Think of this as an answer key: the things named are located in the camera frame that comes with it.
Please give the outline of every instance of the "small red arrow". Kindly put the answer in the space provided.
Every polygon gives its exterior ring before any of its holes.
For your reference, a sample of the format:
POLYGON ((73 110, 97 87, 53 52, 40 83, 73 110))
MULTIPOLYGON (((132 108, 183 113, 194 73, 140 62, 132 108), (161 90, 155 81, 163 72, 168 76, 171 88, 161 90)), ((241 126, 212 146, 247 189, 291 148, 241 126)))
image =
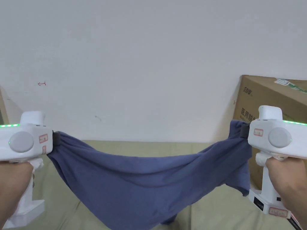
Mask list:
POLYGON ((39 85, 39 86, 41 86, 41 85, 46 85, 46 81, 45 81, 44 83, 40 83, 40 82, 39 82, 38 85, 39 85))

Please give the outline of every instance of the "blue t-shirt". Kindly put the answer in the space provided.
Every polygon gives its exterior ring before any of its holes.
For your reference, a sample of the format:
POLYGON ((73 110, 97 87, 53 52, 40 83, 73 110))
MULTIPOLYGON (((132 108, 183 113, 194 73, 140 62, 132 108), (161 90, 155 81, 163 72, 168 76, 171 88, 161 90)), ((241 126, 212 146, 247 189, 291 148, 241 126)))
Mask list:
POLYGON ((107 227, 150 230, 172 222, 178 212, 222 184, 248 195, 252 152, 240 137, 242 124, 231 121, 228 139, 199 153, 169 157, 111 155, 58 132, 48 157, 71 191, 107 227))

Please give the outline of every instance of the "gripper handle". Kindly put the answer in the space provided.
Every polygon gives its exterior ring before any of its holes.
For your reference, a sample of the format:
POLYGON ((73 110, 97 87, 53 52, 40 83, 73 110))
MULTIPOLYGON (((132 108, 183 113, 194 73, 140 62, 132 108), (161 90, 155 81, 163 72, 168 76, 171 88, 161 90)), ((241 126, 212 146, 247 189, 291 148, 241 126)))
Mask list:
POLYGON ((268 154, 265 152, 259 152, 256 154, 256 162, 258 165, 263 166, 263 174, 262 174, 262 190, 261 190, 261 196, 271 204, 279 204, 280 202, 280 196, 278 192, 273 187, 273 184, 269 177, 269 170, 266 167, 266 160, 274 157, 277 160, 284 160, 284 157, 280 157, 276 154, 268 154))
POLYGON ((43 166, 43 159, 35 158, 28 160, 28 162, 30 162, 30 164, 33 166, 29 185, 22 195, 15 213, 6 221, 3 229, 26 226, 45 210, 44 200, 32 200, 33 173, 36 169, 39 169, 43 166))

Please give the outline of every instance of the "green led light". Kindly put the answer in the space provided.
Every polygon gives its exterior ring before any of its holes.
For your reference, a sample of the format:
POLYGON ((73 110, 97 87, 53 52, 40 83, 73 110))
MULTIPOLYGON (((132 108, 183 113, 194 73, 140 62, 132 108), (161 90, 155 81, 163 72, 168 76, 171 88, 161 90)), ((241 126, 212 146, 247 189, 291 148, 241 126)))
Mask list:
POLYGON ((0 125, 1 128, 3 127, 12 127, 12 126, 20 126, 20 124, 13 124, 13 125, 0 125))
POLYGON ((285 123, 298 124, 298 125, 307 125, 305 123, 295 122, 295 121, 283 121, 285 123))

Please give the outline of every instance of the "white base stand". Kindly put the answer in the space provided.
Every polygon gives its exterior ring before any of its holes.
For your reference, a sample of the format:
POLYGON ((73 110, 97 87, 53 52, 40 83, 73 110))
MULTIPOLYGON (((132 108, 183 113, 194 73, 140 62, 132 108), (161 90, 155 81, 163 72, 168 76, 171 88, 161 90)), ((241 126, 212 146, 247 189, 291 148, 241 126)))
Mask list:
POLYGON ((24 210, 22 213, 14 214, 7 220, 3 229, 5 228, 17 228, 28 225, 36 217, 42 214, 45 210, 45 201, 38 200, 32 201, 32 204, 28 206, 28 209, 24 210))
POLYGON ((274 216, 279 216, 283 218, 290 219, 291 212, 287 210, 282 202, 278 202, 278 204, 272 204, 266 201, 261 197, 261 191, 250 189, 248 198, 251 202, 253 202, 264 214, 270 214, 274 216))

